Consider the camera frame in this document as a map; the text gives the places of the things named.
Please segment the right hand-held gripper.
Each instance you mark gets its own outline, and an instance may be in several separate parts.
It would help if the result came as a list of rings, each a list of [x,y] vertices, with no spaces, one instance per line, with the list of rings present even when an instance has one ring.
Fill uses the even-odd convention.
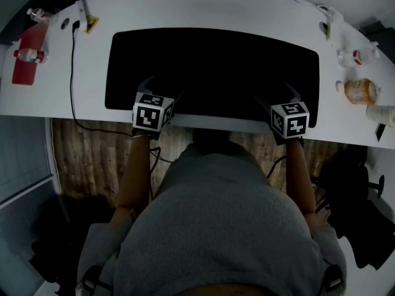
[[[285,85],[293,94],[290,103],[271,106],[259,96],[253,95],[270,116],[270,128],[278,146],[283,145],[288,139],[303,137],[309,125],[310,113],[305,103],[301,102],[301,95],[288,83]]]

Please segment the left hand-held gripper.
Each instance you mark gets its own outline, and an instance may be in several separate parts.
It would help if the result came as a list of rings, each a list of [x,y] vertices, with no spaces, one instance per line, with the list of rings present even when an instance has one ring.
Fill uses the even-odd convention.
[[[185,93],[184,89],[173,89],[172,98],[152,94],[148,88],[154,76],[146,78],[138,86],[135,103],[133,106],[132,124],[133,135],[139,131],[158,139],[160,132],[174,116],[177,102]]]

